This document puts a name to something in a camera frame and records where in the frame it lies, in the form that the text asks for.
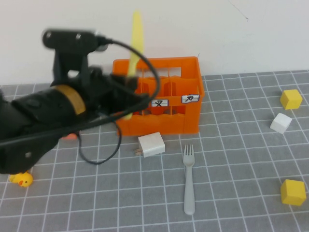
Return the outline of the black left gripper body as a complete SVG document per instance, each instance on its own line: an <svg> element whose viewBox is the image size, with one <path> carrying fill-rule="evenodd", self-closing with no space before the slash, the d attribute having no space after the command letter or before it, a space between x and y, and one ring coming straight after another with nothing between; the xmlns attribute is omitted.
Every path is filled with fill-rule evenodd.
<svg viewBox="0 0 309 232"><path fill-rule="evenodd" d="M133 94L137 94L139 79L133 77L132 90L120 83L118 74L104 74L99 67L90 68L90 85L85 89L88 106L106 115L123 112L133 107Z"/></svg>

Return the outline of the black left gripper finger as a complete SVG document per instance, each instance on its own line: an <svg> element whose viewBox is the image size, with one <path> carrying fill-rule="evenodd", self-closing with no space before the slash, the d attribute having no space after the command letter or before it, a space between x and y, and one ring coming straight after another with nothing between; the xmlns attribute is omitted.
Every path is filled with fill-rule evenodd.
<svg viewBox="0 0 309 232"><path fill-rule="evenodd" d="M131 87L131 81L132 81L132 77L128 77L128 76L124 76L122 75L120 77L120 83L121 85L123 85L125 88L129 89L129 90L132 90L132 87Z"/></svg>
<svg viewBox="0 0 309 232"><path fill-rule="evenodd" d="M134 110L144 110L149 105L149 94L133 94L133 108Z"/></svg>

